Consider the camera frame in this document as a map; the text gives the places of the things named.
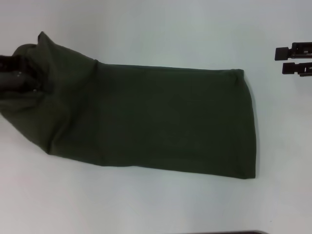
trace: dark green fabric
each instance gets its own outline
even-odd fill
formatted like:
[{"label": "dark green fabric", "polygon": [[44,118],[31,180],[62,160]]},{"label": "dark green fabric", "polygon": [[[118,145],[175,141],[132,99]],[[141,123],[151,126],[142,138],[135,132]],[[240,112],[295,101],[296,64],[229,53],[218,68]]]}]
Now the dark green fabric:
[{"label": "dark green fabric", "polygon": [[46,153],[101,166],[255,177],[242,70],[108,65],[54,44],[19,47],[52,92],[0,93],[0,111]]}]

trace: green garment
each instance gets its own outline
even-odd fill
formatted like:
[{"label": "green garment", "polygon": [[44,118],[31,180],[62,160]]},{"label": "green garment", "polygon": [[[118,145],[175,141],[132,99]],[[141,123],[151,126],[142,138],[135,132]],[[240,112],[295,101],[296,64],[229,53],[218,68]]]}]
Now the green garment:
[{"label": "green garment", "polygon": [[243,70],[109,65],[44,33],[25,56],[51,91],[1,92],[0,111],[46,153],[101,166],[255,177]]}]

